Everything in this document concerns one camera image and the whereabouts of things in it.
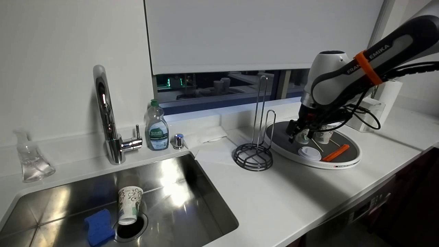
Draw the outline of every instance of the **white countertop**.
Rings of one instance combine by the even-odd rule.
[[[294,100],[285,100],[270,102],[268,108],[274,108],[288,119],[294,117],[288,112],[296,112],[298,105]],[[273,167],[255,172],[239,167],[232,159],[236,143],[248,139],[242,122],[251,122],[251,112],[252,105],[246,105],[167,117],[172,133],[185,133],[189,150],[239,219],[236,230],[209,245],[285,245],[346,209],[357,197],[439,139],[438,119],[397,108],[377,134],[342,127],[362,149],[359,164],[353,168],[318,170],[273,153]],[[0,226],[14,203],[27,192],[188,152],[172,148],[152,152],[143,148],[139,153],[128,154],[126,163],[113,165],[96,148],[100,141],[96,137],[70,137],[41,142],[43,152],[58,170],[55,175],[33,183],[21,181],[15,146],[1,148],[0,171],[4,175],[0,176]]]

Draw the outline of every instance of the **stainless steel sink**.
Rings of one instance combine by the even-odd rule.
[[[237,219],[192,154],[22,196],[0,230],[0,245],[89,245],[84,219],[108,208],[117,229],[118,187],[144,189],[144,231],[128,229],[104,245],[203,245]]]

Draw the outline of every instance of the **faucet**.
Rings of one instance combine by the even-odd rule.
[[[106,75],[106,68],[103,65],[95,65],[95,86],[97,95],[97,105],[102,116],[102,123],[104,127],[106,141],[104,149],[111,163],[124,163],[125,152],[139,149],[143,145],[143,138],[139,131],[139,124],[136,124],[136,137],[132,139],[124,141],[118,134],[114,112],[111,105],[111,95]]]

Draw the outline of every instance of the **white cup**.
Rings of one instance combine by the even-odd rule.
[[[137,220],[143,189],[124,186],[119,189],[119,224],[132,224]]]

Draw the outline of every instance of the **dish soap bottle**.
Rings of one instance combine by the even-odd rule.
[[[166,149],[169,145],[169,127],[163,117],[163,108],[156,100],[151,100],[147,112],[145,138],[152,150]]]

